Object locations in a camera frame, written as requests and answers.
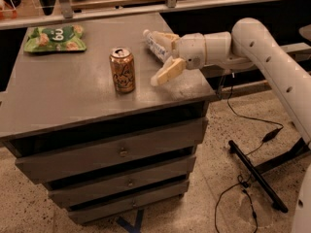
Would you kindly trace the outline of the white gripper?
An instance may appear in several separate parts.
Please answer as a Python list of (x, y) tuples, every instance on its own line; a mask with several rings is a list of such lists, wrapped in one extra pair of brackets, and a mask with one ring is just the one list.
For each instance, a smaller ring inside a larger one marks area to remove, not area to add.
[(181, 57), (170, 56), (163, 66), (151, 77), (151, 85), (159, 86), (180, 76), (186, 67), (189, 70), (201, 69), (205, 65), (205, 38), (200, 33), (188, 34), (180, 38), (174, 33), (154, 31), (154, 40), (166, 50), (173, 50), (177, 42), (178, 54)]

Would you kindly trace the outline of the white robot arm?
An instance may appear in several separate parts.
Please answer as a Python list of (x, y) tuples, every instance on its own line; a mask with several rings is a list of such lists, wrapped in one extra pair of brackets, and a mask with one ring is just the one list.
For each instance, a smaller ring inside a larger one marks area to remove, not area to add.
[(180, 37), (146, 30), (149, 49), (163, 62), (151, 85), (167, 83), (186, 69), (210, 65), (225, 70), (257, 66), (292, 119), (301, 142), (311, 144), (311, 76), (274, 40), (266, 27), (250, 17), (238, 20), (231, 31)]

